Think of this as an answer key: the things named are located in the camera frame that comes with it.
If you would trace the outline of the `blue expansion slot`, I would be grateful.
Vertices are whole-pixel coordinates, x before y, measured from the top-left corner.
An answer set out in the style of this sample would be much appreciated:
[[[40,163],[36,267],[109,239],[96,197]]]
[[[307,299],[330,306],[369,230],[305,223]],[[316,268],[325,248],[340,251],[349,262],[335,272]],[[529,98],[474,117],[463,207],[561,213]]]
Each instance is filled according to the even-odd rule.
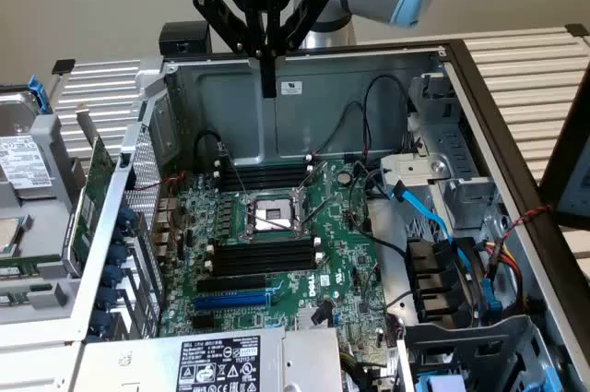
[[[194,306],[199,311],[259,307],[266,306],[269,299],[265,291],[244,291],[196,297]]]

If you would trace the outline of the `blue plastic latch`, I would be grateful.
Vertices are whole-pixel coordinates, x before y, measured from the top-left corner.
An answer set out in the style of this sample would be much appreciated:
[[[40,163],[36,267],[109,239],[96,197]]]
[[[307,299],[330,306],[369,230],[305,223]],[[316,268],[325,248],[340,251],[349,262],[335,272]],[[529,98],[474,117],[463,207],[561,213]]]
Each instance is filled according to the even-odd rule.
[[[488,321],[498,318],[502,314],[502,303],[494,295],[491,280],[484,277],[480,282],[480,286],[483,295],[483,318]]]

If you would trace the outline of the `thin metal locking lever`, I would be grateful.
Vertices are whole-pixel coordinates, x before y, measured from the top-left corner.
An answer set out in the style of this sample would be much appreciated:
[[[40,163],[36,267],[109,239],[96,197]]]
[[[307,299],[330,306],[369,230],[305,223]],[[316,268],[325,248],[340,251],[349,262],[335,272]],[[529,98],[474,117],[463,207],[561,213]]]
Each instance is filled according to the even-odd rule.
[[[291,218],[280,218],[279,210],[256,210],[254,214],[250,213],[248,217],[254,221],[254,230],[256,232],[272,231],[293,231],[294,223]]]
[[[243,184],[242,178],[239,175],[238,169],[235,166],[234,159],[231,156],[230,150],[228,149],[228,147],[223,142],[219,142],[218,143],[218,151],[219,151],[219,155],[222,158],[225,158],[227,163],[229,164],[231,171],[233,172],[234,176],[236,177],[236,179],[239,183],[239,187],[240,187],[241,192],[244,193],[245,195],[248,195],[248,192],[246,191],[245,185]]]

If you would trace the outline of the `silver CPU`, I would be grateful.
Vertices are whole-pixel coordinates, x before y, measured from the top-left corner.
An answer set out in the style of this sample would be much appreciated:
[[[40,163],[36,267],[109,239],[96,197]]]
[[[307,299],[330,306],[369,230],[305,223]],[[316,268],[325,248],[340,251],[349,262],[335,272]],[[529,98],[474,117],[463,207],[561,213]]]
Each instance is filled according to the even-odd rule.
[[[27,229],[28,221],[28,216],[0,219],[0,258],[15,255],[19,237]]]

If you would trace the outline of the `black angled connector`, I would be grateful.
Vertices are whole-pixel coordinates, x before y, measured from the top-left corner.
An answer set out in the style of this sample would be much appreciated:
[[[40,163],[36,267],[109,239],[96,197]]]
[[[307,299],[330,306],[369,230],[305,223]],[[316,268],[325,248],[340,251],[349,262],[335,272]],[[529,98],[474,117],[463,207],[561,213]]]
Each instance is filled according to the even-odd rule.
[[[333,310],[333,303],[330,300],[324,300],[312,314],[312,323],[315,326],[326,323],[331,327],[334,323]]]

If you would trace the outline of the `black box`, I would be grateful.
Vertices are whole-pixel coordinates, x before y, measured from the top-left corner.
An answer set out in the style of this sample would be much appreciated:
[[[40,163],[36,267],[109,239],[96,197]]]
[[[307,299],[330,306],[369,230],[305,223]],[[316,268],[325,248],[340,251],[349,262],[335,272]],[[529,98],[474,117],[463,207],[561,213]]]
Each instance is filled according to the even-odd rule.
[[[212,53],[209,24],[202,20],[165,23],[159,34],[162,56]]]

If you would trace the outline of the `black fan shroud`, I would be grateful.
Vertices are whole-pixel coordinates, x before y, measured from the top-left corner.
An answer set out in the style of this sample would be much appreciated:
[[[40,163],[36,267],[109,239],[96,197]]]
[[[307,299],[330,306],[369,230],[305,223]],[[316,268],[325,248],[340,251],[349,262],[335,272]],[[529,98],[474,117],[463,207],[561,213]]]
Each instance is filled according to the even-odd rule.
[[[447,329],[476,327],[483,298],[483,265],[471,237],[407,242],[406,267],[420,323]]]

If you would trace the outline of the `silver rear port block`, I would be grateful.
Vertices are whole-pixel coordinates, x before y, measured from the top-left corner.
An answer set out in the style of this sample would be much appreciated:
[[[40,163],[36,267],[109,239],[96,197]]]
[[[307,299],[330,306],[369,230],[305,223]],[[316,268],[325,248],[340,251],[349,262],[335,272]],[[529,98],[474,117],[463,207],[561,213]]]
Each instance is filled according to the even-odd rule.
[[[155,224],[160,228],[169,229],[177,208],[178,199],[176,197],[162,198],[158,204]]]
[[[171,244],[171,232],[169,229],[158,229],[152,232],[152,242],[156,258],[165,258]]]

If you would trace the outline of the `open grey PC case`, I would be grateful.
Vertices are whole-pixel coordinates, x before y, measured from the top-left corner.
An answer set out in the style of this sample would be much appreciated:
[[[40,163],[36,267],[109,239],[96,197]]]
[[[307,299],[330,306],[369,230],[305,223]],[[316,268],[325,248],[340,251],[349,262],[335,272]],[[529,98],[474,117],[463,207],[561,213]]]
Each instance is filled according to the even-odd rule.
[[[478,230],[453,232],[445,220],[397,182],[384,182],[382,158],[413,149],[408,118],[416,111],[411,80],[444,73],[453,84],[469,144],[480,170],[493,179],[501,203]],[[282,96],[280,81],[300,80],[301,95]],[[501,315],[483,318],[489,327],[525,315],[538,328],[558,369],[565,392],[590,392],[590,290],[574,264],[552,205],[537,193],[537,177],[520,157],[532,134],[510,131],[513,109],[502,108],[486,89],[466,49],[459,43],[408,50],[383,47],[356,52],[311,53],[288,59],[277,70],[277,96],[263,97],[256,70],[244,62],[167,62],[143,101],[120,146],[98,128],[114,171],[84,270],[97,289],[112,244],[124,244],[128,258],[115,288],[117,305],[105,312],[111,326],[89,333],[80,346],[126,340],[174,338],[159,334],[166,288],[152,232],[159,201],[192,176],[222,174],[213,168],[223,142],[237,164],[306,162],[315,167],[340,160],[361,183],[369,218],[367,238],[374,244],[381,274],[385,347],[378,360],[359,359],[338,345],[342,392],[407,391],[401,378],[401,353],[407,327],[421,324],[408,279],[407,242],[451,242],[471,237],[501,302]],[[136,235],[116,226],[121,207],[136,214]]]

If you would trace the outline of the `grey parts rack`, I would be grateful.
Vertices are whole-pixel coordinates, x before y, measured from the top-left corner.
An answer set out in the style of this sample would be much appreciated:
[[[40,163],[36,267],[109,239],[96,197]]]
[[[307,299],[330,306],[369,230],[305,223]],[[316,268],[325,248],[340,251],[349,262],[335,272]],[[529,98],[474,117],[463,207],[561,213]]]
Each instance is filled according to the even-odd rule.
[[[0,307],[0,350],[63,340],[79,284],[67,261],[67,246],[84,173],[66,150],[56,115],[39,114],[30,133],[51,172],[54,198],[21,200],[10,184],[0,183],[0,219],[29,217],[13,257],[59,255],[62,261],[38,265],[36,277],[0,279],[0,295],[12,300]]]

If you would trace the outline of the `silver power supply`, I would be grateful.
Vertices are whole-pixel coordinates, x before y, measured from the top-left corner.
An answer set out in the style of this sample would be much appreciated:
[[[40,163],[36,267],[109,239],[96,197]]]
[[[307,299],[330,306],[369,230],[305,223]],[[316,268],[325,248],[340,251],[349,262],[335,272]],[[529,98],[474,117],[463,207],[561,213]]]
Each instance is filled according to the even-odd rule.
[[[342,392],[336,332],[283,327],[89,344],[75,392]]]

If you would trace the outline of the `metal socket cover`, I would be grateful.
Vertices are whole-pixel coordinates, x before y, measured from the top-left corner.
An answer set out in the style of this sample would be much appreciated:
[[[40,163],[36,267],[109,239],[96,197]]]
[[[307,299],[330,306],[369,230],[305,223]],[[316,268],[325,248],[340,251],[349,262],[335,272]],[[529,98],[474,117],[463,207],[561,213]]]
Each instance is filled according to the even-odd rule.
[[[313,169],[311,170],[311,172],[301,181],[301,183],[296,187],[295,192],[297,194],[301,193],[304,189],[304,186],[306,183],[308,183],[309,181],[312,180],[312,178],[319,173],[320,171],[322,171],[325,167],[327,166],[327,162],[323,161],[320,164],[316,165],[315,167],[313,167]],[[313,208],[308,215],[303,219],[298,219],[299,225],[303,226],[305,223],[308,223],[309,221],[311,221],[324,207],[325,205],[332,201],[334,199],[334,196],[329,196],[328,198],[324,199],[323,201],[321,201],[315,208]]]

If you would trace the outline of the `dark framed panel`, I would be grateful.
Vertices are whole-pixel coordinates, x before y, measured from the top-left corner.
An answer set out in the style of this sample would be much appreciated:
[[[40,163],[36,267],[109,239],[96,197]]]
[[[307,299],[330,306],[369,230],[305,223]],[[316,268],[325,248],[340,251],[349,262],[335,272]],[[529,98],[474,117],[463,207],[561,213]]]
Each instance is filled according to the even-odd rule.
[[[590,231],[590,63],[539,184],[556,221]]]

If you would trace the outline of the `CPU socket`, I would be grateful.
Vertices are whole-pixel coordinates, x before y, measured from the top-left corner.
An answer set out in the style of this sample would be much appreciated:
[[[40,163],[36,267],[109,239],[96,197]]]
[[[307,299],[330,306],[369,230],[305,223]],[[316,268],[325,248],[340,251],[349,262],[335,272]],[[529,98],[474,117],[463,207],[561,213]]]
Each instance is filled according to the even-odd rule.
[[[239,198],[242,226],[238,237],[247,242],[279,237],[301,238],[309,233],[303,224],[305,195],[300,189],[283,188],[246,193]]]

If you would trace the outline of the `grey metal drive cage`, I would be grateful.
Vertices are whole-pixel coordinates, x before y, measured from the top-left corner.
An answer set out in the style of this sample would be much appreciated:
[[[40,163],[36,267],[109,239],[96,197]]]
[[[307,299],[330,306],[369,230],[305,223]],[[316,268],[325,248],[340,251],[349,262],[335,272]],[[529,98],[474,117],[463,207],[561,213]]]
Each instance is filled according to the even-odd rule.
[[[466,392],[565,392],[533,321],[518,315],[489,327],[407,327],[401,378],[415,391],[422,375],[460,374]]]

